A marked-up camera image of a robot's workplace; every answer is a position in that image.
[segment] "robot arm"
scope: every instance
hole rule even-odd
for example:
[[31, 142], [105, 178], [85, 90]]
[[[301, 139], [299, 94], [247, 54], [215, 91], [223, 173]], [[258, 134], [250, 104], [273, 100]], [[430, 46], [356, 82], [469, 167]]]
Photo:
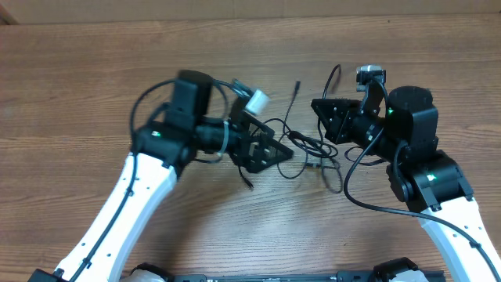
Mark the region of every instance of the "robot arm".
[[[137, 162], [138, 171], [133, 186], [134, 193], [125, 202], [125, 206], [92, 257], [88, 268], [81, 273], [77, 281], [118, 281], [124, 264], [146, 223], [160, 202], [174, 189], [177, 175], [172, 166], [165, 168], [161, 160], [146, 154], [139, 154]], [[117, 185], [94, 223], [73, 251], [57, 266], [56, 272], [58, 269], [63, 269], [64, 280], [70, 280], [75, 274], [82, 264], [82, 259], [96, 245], [108, 222], [114, 216], [128, 188], [132, 166], [133, 156], [129, 155], [125, 160]]]
[[[223, 121], [205, 117], [211, 89], [215, 86], [224, 95], [223, 82], [192, 70], [181, 70], [172, 82], [172, 101], [133, 132], [132, 152], [117, 185], [87, 233], [53, 274], [37, 269], [30, 282], [118, 281], [146, 223], [198, 150], [227, 153], [250, 173], [292, 158], [293, 151], [273, 139], [274, 131], [249, 114], [261, 112], [268, 100], [260, 90], [239, 81], [225, 83], [238, 98], [229, 120]], [[155, 121], [159, 114], [164, 114], [164, 121]]]
[[[439, 211], [427, 208], [421, 213], [439, 217], [463, 228], [481, 244], [482, 249], [499, 272], [501, 260], [485, 231], [478, 212], [477, 201], [475, 199], [468, 201], [465, 197], [458, 197], [442, 202], [441, 207]], [[495, 281], [484, 258], [477, 249], [470, 246], [466, 238], [438, 222], [427, 219], [418, 220], [440, 251], [454, 281]]]
[[[335, 144], [357, 143], [369, 148], [364, 153], [391, 163], [387, 166], [391, 189], [409, 211], [354, 203], [418, 218], [428, 215], [427, 219], [419, 218], [420, 224], [441, 252], [455, 281], [498, 280], [501, 261], [485, 232], [474, 191], [459, 165], [437, 150], [438, 111], [431, 92], [403, 86], [388, 95], [384, 87], [386, 71], [379, 66], [359, 68], [357, 82], [357, 91], [365, 92], [362, 101], [314, 99], [312, 108], [328, 140]], [[383, 100], [385, 115], [379, 117]], [[455, 230], [431, 220], [429, 215], [452, 223]]]

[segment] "white connector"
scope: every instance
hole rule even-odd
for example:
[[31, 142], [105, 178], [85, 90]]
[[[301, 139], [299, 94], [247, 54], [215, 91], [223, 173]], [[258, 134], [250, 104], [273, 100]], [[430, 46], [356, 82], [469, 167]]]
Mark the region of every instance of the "white connector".
[[269, 98], [263, 91], [256, 89], [253, 96], [245, 106], [245, 110], [249, 113], [258, 116], [268, 105]]

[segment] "wooden table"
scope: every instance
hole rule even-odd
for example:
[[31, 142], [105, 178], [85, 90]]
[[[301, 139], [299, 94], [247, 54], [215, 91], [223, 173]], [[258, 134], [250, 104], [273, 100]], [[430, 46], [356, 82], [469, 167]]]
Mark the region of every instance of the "wooden table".
[[[267, 92], [262, 120], [283, 117], [315, 136], [310, 101], [341, 63], [332, 97], [361, 98], [355, 68], [378, 63], [387, 87], [430, 88], [439, 147], [461, 165], [501, 250], [501, 16], [371, 16], [0, 27], [0, 280], [52, 270], [83, 236], [113, 189], [128, 152], [128, 115], [139, 93], [179, 69], [239, 78]], [[140, 121], [170, 89], [155, 92]], [[214, 95], [211, 112], [222, 100]], [[339, 146], [343, 173], [349, 163]], [[284, 165], [296, 172], [303, 160]], [[385, 165], [361, 167], [354, 196], [404, 208]], [[151, 262], [173, 273], [328, 273], [372, 269], [402, 256], [445, 264], [415, 219], [354, 206], [308, 170], [249, 175], [226, 158], [191, 164], [161, 204], [126, 270]]]

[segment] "wood grain surface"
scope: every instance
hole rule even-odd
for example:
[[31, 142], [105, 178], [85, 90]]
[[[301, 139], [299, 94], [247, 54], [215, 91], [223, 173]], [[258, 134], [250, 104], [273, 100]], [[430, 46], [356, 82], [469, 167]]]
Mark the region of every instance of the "wood grain surface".
[[[439, 148], [461, 165], [501, 250], [500, 30], [498, 14], [0, 27], [0, 280], [50, 271], [73, 249], [120, 174], [133, 101], [184, 68], [259, 86], [272, 98], [262, 120], [283, 117], [300, 80], [290, 126], [310, 136], [310, 101], [336, 63], [343, 76], [331, 97], [361, 98], [355, 68], [367, 63], [387, 70], [388, 89], [430, 88]], [[138, 120], [169, 97], [170, 89], [153, 93]], [[221, 111], [215, 93], [211, 113]], [[339, 146], [343, 173], [348, 147]], [[300, 168], [296, 152], [285, 173]], [[354, 196], [404, 208], [384, 169], [359, 168]], [[415, 219], [358, 208], [315, 170], [295, 180], [276, 168], [247, 175], [254, 191], [228, 158], [191, 164], [126, 270], [151, 262], [173, 273], [328, 273], [402, 256], [445, 269]]]

